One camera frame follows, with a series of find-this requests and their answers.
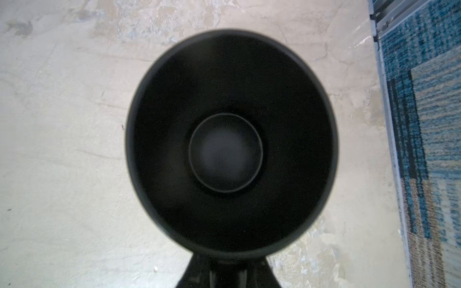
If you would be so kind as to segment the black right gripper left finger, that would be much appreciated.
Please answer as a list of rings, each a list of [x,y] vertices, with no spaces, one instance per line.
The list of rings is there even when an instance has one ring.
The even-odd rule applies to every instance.
[[[194,253],[176,288],[216,287],[211,276],[214,263],[214,259]]]

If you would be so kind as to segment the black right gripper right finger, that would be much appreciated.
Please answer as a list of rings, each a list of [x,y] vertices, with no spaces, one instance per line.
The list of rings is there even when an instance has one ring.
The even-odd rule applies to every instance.
[[[243,261],[238,269],[238,288],[281,288],[267,258]]]

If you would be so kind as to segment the black ceramic mug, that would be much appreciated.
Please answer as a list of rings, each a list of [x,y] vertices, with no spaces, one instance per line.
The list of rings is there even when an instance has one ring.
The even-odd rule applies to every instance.
[[[333,109],[292,50],[245,30],[213,30],[147,71],[126,124],[145,211],[186,249],[256,259],[299,238],[322,211],[339,158]]]

